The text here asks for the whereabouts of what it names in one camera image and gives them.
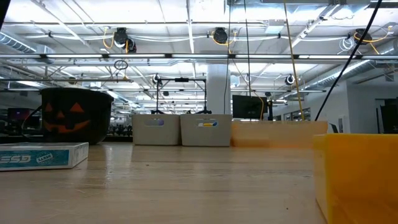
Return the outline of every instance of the jack-o-lantern bucket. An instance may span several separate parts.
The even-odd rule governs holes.
[[[113,97],[79,88],[46,88],[42,94],[47,142],[102,141],[109,128]]]

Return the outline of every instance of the table surface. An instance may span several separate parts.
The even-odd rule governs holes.
[[[0,223],[324,224],[310,150],[91,146],[70,170],[0,172]]]

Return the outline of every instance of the black wire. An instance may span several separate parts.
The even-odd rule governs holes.
[[[372,14],[372,16],[371,16],[371,19],[369,20],[368,25],[366,26],[365,31],[363,32],[363,34],[362,34],[360,40],[359,40],[358,43],[356,44],[356,46],[355,46],[353,52],[352,52],[351,55],[349,56],[349,59],[347,60],[346,64],[344,65],[344,67],[343,67],[343,69],[341,70],[340,74],[339,74],[338,77],[336,78],[335,82],[332,84],[332,86],[331,86],[331,88],[330,88],[330,90],[329,90],[329,92],[328,92],[328,94],[327,94],[325,100],[324,100],[323,103],[322,103],[321,108],[320,108],[319,111],[318,111],[318,114],[317,114],[317,117],[315,118],[315,121],[318,121],[318,118],[319,118],[319,116],[320,116],[320,114],[321,114],[321,112],[322,112],[322,109],[323,109],[323,107],[325,106],[326,102],[327,102],[328,99],[329,99],[329,96],[330,96],[331,91],[334,89],[334,87],[336,86],[336,84],[337,84],[338,80],[341,78],[341,76],[343,76],[344,71],[347,69],[349,63],[351,62],[351,60],[352,60],[353,57],[355,56],[356,51],[358,50],[359,46],[362,44],[363,39],[366,37],[366,34],[368,33],[369,29],[371,28],[372,23],[373,23],[373,20],[374,20],[374,18],[376,17],[377,11],[378,11],[379,8],[380,8],[381,2],[382,2],[382,0],[378,0],[377,5],[376,5],[376,7],[374,8],[373,14]]]
[[[231,9],[232,9],[232,4],[231,4],[231,0],[229,0],[229,21],[228,21],[228,40],[227,40],[228,47],[227,47],[227,50],[226,50],[226,53],[228,54],[228,58],[226,59],[225,90],[224,90],[224,99],[223,99],[223,102],[224,102],[224,114],[225,114],[225,109],[226,109],[225,108],[226,89],[228,87],[228,78],[229,78],[228,69],[229,69],[229,39],[231,38]]]
[[[250,51],[249,51],[249,28],[248,28],[248,17],[246,14],[246,0],[243,1],[244,4],[244,14],[246,20],[246,41],[248,43],[248,77],[249,77],[249,96],[251,97],[251,78],[250,78]]]

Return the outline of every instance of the cardboard box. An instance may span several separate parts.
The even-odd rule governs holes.
[[[87,157],[88,142],[0,144],[0,171],[71,169]]]

